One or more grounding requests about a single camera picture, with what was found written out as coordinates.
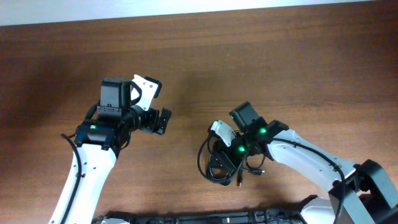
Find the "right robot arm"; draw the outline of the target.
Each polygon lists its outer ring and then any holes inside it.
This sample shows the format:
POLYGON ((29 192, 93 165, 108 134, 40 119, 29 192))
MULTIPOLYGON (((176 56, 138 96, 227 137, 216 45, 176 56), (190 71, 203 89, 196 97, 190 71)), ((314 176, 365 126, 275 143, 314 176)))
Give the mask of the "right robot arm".
POLYGON ((328 194, 309 197, 298 211, 303 223, 397 223, 397 188, 385 169, 374 160, 361 164, 334 156, 309 143, 288 125, 267 122, 246 101, 229 113, 237 130, 222 120, 208 129, 216 138, 204 176, 228 185, 246 163, 262 154, 296 170, 328 194))

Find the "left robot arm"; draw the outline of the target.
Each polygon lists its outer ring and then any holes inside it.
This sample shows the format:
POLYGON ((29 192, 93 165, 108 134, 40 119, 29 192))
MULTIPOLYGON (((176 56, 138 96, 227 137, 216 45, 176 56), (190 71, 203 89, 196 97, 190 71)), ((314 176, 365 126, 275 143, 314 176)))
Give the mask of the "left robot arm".
POLYGON ((106 179, 131 134, 163 135, 172 115, 151 108, 162 84, 151 77, 105 78, 99 100, 72 135, 71 168, 50 223, 91 223, 106 179))

